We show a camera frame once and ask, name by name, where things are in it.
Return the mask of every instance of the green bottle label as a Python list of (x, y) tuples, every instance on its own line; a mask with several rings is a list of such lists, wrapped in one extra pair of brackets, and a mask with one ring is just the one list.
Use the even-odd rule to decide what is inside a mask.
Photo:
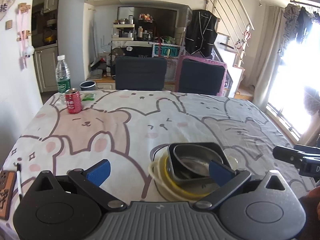
[(70, 88), (71, 88), (70, 78), (58, 81), (58, 91), (59, 91), (59, 93), (65, 93)]

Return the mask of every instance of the white curtain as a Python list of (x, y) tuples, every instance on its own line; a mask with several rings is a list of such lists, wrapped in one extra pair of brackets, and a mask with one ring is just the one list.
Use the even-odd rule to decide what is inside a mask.
[(282, 41), (285, 18), (284, 9), (272, 7), (266, 9), (264, 17), (265, 32), (261, 35), (252, 71), (248, 83), (255, 86), (253, 103), (265, 111), (270, 90), (276, 78), (281, 58), (278, 49)]
[(311, 122), (308, 130), (301, 136), (298, 144), (315, 146), (315, 141), (320, 133), (320, 116), (317, 112), (311, 117)]

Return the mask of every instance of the green packet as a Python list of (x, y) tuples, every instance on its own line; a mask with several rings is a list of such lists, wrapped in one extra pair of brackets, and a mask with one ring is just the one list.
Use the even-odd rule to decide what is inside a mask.
[(94, 101), (96, 94), (82, 94), (81, 101)]

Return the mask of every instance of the person's hand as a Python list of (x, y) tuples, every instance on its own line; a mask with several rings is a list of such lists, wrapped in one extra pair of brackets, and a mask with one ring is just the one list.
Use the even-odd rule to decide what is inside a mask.
[[(315, 187), (313, 190), (311, 190), (307, 197), (309, 198), (320, 198), (320, 186), (319, 187)], [(317, 214), (318, 214), (318, 219), (320, 220), (320, 203), (318, 204), (317, 208)]]
[(297, 237), (299, 240), (320, 239), (320, 186), (299, 199), (306, 212), (306, 223)]

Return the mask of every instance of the water bottle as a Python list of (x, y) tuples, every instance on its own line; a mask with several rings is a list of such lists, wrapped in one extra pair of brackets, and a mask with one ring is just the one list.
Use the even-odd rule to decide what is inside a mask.
[(58, 56), (58, 63), (56, 68), (56, 80), (58, 86), (58, 92), (60, 93), (60, 100), (65, 102), (65, 93), (71, 88), (70, 84), (70, 71), (65, 61), (66, 56)]

